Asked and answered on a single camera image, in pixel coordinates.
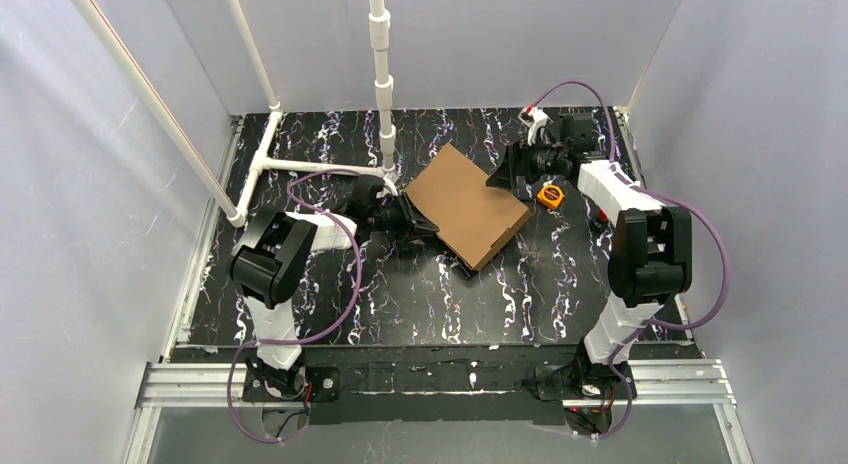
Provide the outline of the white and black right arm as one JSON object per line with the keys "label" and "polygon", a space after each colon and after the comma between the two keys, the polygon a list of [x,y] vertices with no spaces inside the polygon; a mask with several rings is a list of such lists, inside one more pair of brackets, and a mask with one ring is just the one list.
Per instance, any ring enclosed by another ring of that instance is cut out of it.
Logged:
{"label": "white and black right arm", "polygon": [[519,119],[526,136],[506,148],[486,184],[513,191],[519,182],[560,176],[607,218],[613,228],[610,295],[581,340],[579,356],[589,365],[617,366],[648,320],[691,285],[691,215],[646,195],[600,150],[589,114],[562,116],[558,134],[550,132],[549,118],[538,107],[522,110]]}

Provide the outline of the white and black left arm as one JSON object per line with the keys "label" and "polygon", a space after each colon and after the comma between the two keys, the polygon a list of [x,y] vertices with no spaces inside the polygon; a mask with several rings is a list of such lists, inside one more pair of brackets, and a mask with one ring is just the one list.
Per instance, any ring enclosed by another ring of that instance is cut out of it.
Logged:
{"label": "white and black left arm", "polygon": [[396,240],[419,240],[436,235],[439,227],[390,181],[365,174],[356,175],[349,199],[336,211],[312,205],[306,214],[267,208],[256,214],[228,267],[254,325],[257,356],[248,360],[250,369],[287,372],[300,357],[306,341],[297,335],[292,299],[311,255],[353,250],[352,296],[359,296],[361,243],[375,231]]}

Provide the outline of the brown cardboard box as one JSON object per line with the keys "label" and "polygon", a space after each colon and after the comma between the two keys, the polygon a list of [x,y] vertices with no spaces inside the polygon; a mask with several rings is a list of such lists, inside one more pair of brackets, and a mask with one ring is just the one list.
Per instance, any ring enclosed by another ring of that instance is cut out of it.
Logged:
{"label": "brown cardboard box", "polygon": [[532,215],[509,191],[487,186],[487,178],[447,144],[404,188],[417,210],[438,226],[437,237],[473,271],[482,270]]}

